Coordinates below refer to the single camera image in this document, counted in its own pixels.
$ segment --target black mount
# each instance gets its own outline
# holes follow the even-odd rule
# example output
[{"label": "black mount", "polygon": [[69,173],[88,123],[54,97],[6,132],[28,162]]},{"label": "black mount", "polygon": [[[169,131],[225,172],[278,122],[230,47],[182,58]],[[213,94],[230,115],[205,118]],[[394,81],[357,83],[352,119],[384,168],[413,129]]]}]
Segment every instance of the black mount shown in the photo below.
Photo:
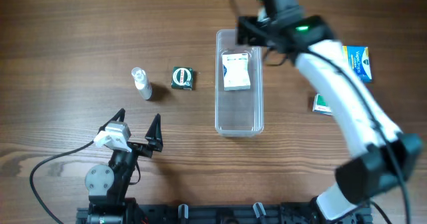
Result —
[{"label": "black mount", "polygon": [[[264,205],[265,215],[257,217],[252,205],[189,206],[187,218],[180,207],[168,205],[140,205],[146,214],[145,224],[317,224],[320,223],[310,203],[282,203]],[[86,222],[88,210],[77,210],[76,224]],[[337,224],[372,224],[371,209],[364,207],[339,220]]]},{"label": "black mount", "polygon": [[[398,140],[389,145],[407,181],[421,154],[422,140],[416,134],[400,134]],[[335,179],[346,199],[355,205],[399,185],[386,146],[369,145],[367,153],[338,167]]]},{"label": "black mount", "polygon": [[[268,47],[270,51],[276,50],[293,59],[310,45],[335,38],[320,16],[303,18],[304,12],[298,0],[259,1],[264,6],[266,16],[260,17],[261,19],[256,16],[239,17],[236,34],[238,45]],[[248,24],[274,38],[259,35]]]},{"label": "black mount", "polygon": [[151,158],[153,156],[153,151],[161,152],[163,150],[163,139],[161,137],[160,127],[160,114],[157,114],[154,117],[154,120],[147,131],[147,134],[145,134],[145,139],[148,141],[148,144],[128,141],[127,145],[131,147],[132,151],[135,151],[139,156],[148,158]]}]

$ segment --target wood grain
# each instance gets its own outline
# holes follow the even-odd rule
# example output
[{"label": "wood grain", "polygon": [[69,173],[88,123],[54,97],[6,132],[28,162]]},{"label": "wood grain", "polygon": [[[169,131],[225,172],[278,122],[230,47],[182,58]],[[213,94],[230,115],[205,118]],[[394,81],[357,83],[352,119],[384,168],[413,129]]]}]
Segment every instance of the wood grain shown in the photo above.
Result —
[{"label": "wood grain", "polygon": [[[256,13],[254,0],[238,0]],[[385,112],[427,139],[425,0],[300,0],[347,45],[367,45]],[[234,28],[228,0],[0,0],[0,219],[52,223],[28,184],[34,165],[90,141],[124,107],[132,140],[161,113],[163,153],[140,159],[143,178],[128,196],[141,204],[250,204],[308,201],[334,182],[348,160],[338,126],[313,114],[315,94],[290,65],[264,67],[264,132],[226,139],[214,128],[216,32]],[[143,67],[154,85],[144,101],[130,71]],[[193,67],[195,90],[170,88],[173,66]],[[86,207],[86,172],[107,149],[46,164],[35,184],[64,222]],[[414,223],[427,219],[427,156],[408,184]],[[378,198],[403,223],[399,190]],[[376,218],[376,223],[383,223]]]}]

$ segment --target small white bottle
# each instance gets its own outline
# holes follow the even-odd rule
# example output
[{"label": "small white bottle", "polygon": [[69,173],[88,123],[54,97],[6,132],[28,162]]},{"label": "small white bottle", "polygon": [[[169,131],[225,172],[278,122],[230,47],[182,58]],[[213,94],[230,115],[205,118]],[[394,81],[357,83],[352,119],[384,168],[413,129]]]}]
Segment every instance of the small white bottle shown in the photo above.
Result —
[{"label": "small white bottle", "polygon": [[145,71],[139,67],[135,67],[132,69],[132,77],[135,79],[135,86],[139,94],[141,94],[142,98],[148,100],[153,93],[153,89],[151,88]]}]

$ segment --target black cable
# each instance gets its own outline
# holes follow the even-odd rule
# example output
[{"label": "black cable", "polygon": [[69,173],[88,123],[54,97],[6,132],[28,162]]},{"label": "black cable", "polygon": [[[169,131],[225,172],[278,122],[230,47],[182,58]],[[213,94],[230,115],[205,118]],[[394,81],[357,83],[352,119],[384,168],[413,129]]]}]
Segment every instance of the black cable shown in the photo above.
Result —
[{"label": "black cable", "polygon": [[[252,25],[249,21],[247,21],[246,19],[244,19],[243,17],[241,17],[240,12],[239,12],[239,8],[235,2],[235,0],[230,0],[230,5],[232,7],[232,10],[235,14],[235,16],[237,17],[238,21],[244,25],[247,29],[249,29],[250,31],[252,31],[253,33],[260,35],[266,39],[269,39],[275,43],[284,43],[284,41],[282,41],[281,39],[272,36],[268,33],[266,33],[265,31],[259,29],[258,27],[256,27],[255,25]],[[411,215],[410,215],[410,202],[409,202],[409,194],[408,194],[408,190],[406,188],[406,184],[404,182],[404,177],[402,174],[402,170],[399,167],[398,161],[396,156],[393,153],[393,150],[390,146],[390,142],[387,140],[386,135],[384,134],[381,124],[380,122],[376,119],[375,115],[373,114],[370,106],[367,104],[363,94],[360,92],[360,90],[357,88],[356,84],[353,83],[353,81],[350,79],[350,77],[342,71],[341,67],[337,66],[335,63],[333,63],[331,60],[327,59],[326,57],[315,53],[313,51],[310,51],[307,47],[306,48],[299,48],[297,49],[297,51],[301,51],[303,53],[308,53],[310,55],[313,55],[317,58],[322,59],[323,61],[329,63],[338,73],[340,73],[347,81],[348,83],[352,86],[352,88],[354,89],[354,91],[356,92],[356,94],[358,95],[359,99],[361,100],[361,102],[363,102],[363,105],[365,107],[365,109],[367,110],[367,112],[369,113],[369,116],[371,118],[371,121],[374,122],[374,126],[375,129],[380,133],[381,138],[383,138],[384,142],[385,142],[385,146],[386,146],[386,150],[388,152],[388,155],[390,157],[390,160],[392,161],[392,165],[393,168],[396,172],[396,177],[398,179],[399,182],[399,186],[402,190],[402,195],[403,195],[403,200],[404,200],[404,205],[405,205],[405,215],[406,215],[406,224],[410,224],[411,223]]]},{"label": "black cable", "polygon": [[[262,62],[265,63],[268,59],[268,55],[274,50],[274,48],[270,47],[268,50],[264,53],[264,56],[262,57]],[[270,67],[278,67],[280,65],[283,65],[288,60],[288,55],[284,55],[282,61],[280,61],[278,64],[264,64],[266,66]]]},{"label": "black cable", "polygon": [[[105,127],[108,125],[108,123],[110,122],[110,121],[117,121],[117,120],[119,120],[119,121],[124,121],[125,120],[125,109],[120,109],[115,115],[114,115],[114,117],[112,117],[108,122],[106,122],[104,125],[102,125],[100,128],[99,128],[99,130],[98,130],[98,133],[100,132],[100,131],[103,131],[103,130],[105,130]],[[35,189],[35,186],[34,186],[34,173],[35,173],[35,171],[40,167],[40,166],[42,166],[43,164],[45,164],[45,163],[48,163],[48,162],[50,162],[50,161],[52,161],[52,160],[54,160],[54,159],[56,159],[56,158],[60,158],[60,157],[64,157],[64,156],[66,156],[66,155],[70,155],[70,154],[73,154],[73,153],[76,153],[76,152],[78,152],[78,151],[81,151],[81,150],[83,150],[83,149],[85,149],[85,148],[87,148],[88,146],[90,146],[90,145],[92,145],[93,144],[93,141],[90,141],[88,144],[86,144],[86,145],[84,145],[84,146],[82,146],[82,147],[79,147],[79,148],[77,148],[77,149],[74,149],[74,150],[72,150],[72,151],[68,151],[68,152],[65,152],[65,153],[61,153],[61,154],[58,154],[58,155],[54,155],[54,156],[52,156],[52,157],[49,157],[49,158],[47,158],[47,159],[45,159],[45,160],[42,160],[41,162],[39,162],[34,168],[33,168],[33,170],[31,171],[31,173],[29,174],[29,185],[31,186],[31,190],[33,191],[33,193],[34,193],[34,196],[35,196],[35,198],[37,199],[37,201],[40,203],[40,205],[42,206],[42,208],[44,208],[44,210],[47,212],[47,214],[49,214],[49,216],[51,216],[52,217],[52,219],[53,220],[55,220],[57,223],[59,223],[59,224],[63,224],[63,222],[61,221],[61,220],[59,220],[52,212],[51,212],[51,210],[49,210],[49,208],[46,206],[46,204],[43,202],[43,200],[41,199],[41,197],[40,197],[40,195],[39,195],[39,193],[37,192],[37,190]]]},{"label": "black cable", "polygon": [[384,218],[387,224],[392,224],[387,214],[381,209],[381,207],[377,203],[375,203],[374,201],[369,201],[369,204],[373,205],[377,209],[377,211],[381,214],[382,218]]},{"label": "black cable", "polygon": [[129,183],[129,185],[135,185],[137,183],[139,183],[139,180],[141,180],[141,170],[139,170],[139,165],[138,162],[136,162],[136,169],[138,170],[138,181],[134,182],[134,183]]},{"label": "black cable", "polygon": [[92,145],[93,144],[93,141],[91,141],[91,142],[89,142],[88,144],[86,144],[86,145],[84,145],[84,146],[82,146],[82,147],[80,147],[80,148],[77,148],[77,149],[75,149],[75,150],[72,150],[72,151],[68,151],[68,152],[66,152],[66,153],[61,153],[61,154],[58,154],[58,155],[54,155],[54,156],[52,156],[52,157],[49,157],[48,159],[45,159],[45,160],[43,160],[43,161],[41,161],[40,163],[38,163],[34,168],[33,168],[33,170],[31,171],[31,173],[29,174],[29,185],[31,186],[31,190],[33,190],[33,193],[34,193],[34,196],[35,196],[35,198],[38,200],[38,202],[40,203],[40,205],[42,206],[42,208],[44,208],[44,210],[47,212],[47,214],[49,214],[49,216],[51,216],[52,218],[53,218],[53,220],[55,220],[57,223],[59,223],[59,224],[63,224],[63,222],[62,221],[60,221],[50,210],[49,210],[49,208],[47,208],[47,206],[46,206],[46,204],[43,202],[43,200],[40,198],[40,195],[38,194],[38,192],[35,190],[35,186],[34,186],[34,180],[33,180],[33,177],[34,177],[34,173],[35,173],[35,171],[40,167],[40,166],[42,166],[43,164],[45,164],[45,163],[47,163],[47,162],[49,162],[49,161],[52,161],[52,160],[54,160],[54,159],[56,159],[56,158],[59,158],[59,157],[63,157],[63,156],[66,156],[66,155],[70,155],[70,154],[73,154],[73,153],[76,153],[76,152],[78,152],[78,151],[81,151],[81,150],[83,150],[83,149],[85,149],[86,147],[88,147],[88,146],[90,146],[90,145]]}]

